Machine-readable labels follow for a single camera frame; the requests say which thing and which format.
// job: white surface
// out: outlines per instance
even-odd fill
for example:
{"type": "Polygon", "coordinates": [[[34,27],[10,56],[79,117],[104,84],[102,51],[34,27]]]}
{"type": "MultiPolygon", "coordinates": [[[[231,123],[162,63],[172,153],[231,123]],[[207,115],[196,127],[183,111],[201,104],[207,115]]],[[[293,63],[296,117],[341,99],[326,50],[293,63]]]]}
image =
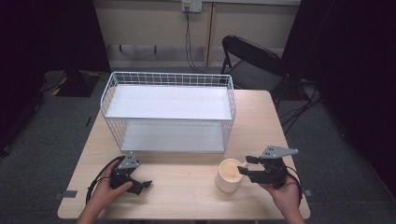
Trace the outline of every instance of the white surface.
{"type": "Polygon", "coordinates": [[[226,88],[117,86],[106,119],[232,120],[226,88]]]}
{"type": "Polygon", "coordinates": [[[221,123],[129,120],[121,150],[223,152],[221,123]]]}

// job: chair backrest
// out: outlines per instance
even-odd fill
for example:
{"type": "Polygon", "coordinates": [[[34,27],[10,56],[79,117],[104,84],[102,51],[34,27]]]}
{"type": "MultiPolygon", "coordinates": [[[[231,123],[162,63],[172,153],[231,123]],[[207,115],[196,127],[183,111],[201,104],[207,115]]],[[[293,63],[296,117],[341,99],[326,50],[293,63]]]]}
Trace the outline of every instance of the chair backrest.
{"type": "Polygon", "coordinates": [[[269,49],[263,48],[237,35],[225,36],[222,39],[222,46],[226,55],[221,71],[222,73],[224,72],[226,63],[230,68],[232,67],[229,56],[229,53],[231,53],[239,59],[253,64],[260,69],[282,77],[286,75],[286,69],[281,59],[269,49]]]}

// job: paper cup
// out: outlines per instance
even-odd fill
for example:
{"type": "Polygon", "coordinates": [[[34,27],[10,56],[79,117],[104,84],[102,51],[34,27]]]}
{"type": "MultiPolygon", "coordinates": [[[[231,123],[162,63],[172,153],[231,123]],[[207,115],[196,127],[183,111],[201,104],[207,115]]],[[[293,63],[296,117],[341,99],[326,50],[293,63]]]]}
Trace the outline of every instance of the paper cup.
{"type": "Polygon", "coordinates": [[[235,159],[227,159],[221,162],[216,175],[216,185],[219,189],[227,193],[236,192],[242,181],[243,175],[239,174],[238,166],[247,167],[248,164],[235,159]]]}

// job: black chair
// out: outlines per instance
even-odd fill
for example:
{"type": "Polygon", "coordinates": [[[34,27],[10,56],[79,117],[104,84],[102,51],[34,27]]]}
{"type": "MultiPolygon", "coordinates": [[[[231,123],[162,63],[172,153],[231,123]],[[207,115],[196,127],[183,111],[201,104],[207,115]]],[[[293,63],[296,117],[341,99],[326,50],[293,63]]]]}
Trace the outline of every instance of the black chair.
{"type": "Polygon", "coordinates": [[[236,89],[269,91],[277,110],[288,81],[281,59],[271,50],[236,35],[225,36],[222,46],[225,59],[221,73],[231,75],[236,89]],[[230,54],[240,59],[234,66],[230,54]]]}

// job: wooden table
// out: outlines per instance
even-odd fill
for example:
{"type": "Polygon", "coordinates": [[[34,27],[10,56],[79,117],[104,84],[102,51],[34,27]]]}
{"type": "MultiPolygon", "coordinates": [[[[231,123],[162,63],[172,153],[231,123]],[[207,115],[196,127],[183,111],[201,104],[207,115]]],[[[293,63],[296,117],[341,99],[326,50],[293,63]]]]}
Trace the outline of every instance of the wooden table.
{"type": "MultiPolygon", "coordinates": [[[[136,152],[140,166],[132,173],[138,181],[152,180],[140,195],[122,194],[103,211],[103,219],[145,220],[263,220],[283,218],[272,197],[245,176],[233,194],[215,184],[219,164],[224,159],[245,161],[247,155],[260,156],[268,146],[287,147],[271,96],[267,91],[235,91],[237,108],[230,141],[225,153],[136,152]]],[[[77,190],[76,198],[63,198],[58,216],[78,218],[85,205],[87,187],[112,159],[122,155],[101,113],[93,124],[67,190],[77,190]]],[[[294,168],[291,156],[285,163],[294,168]]],[[[260,165],[249,169],[262,169],[260,165]]],[[[303,198],[304,218],[310,211],[303,198]]]]}

